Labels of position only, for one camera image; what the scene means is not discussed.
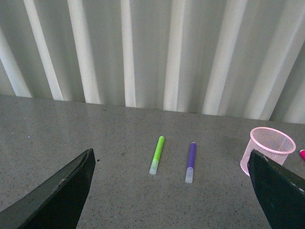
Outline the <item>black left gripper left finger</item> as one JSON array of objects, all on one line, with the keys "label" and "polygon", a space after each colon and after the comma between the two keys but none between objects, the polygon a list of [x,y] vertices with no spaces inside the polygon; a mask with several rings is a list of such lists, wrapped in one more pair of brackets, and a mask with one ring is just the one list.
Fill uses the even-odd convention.
[{"label": "black left gripper left finger", "polygon": [[2,229],[74,229],[90,191],[93,149],[81,153],[0,213]]}]

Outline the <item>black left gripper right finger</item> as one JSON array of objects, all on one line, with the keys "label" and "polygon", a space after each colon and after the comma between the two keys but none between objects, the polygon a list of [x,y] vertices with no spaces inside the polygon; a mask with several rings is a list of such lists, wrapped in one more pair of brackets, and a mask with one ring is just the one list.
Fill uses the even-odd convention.
[{"label": "black left gripper right finger", "polygon": [[271,228],[303,229],[305,180],[257,150],[252,150],[247,167]]}]

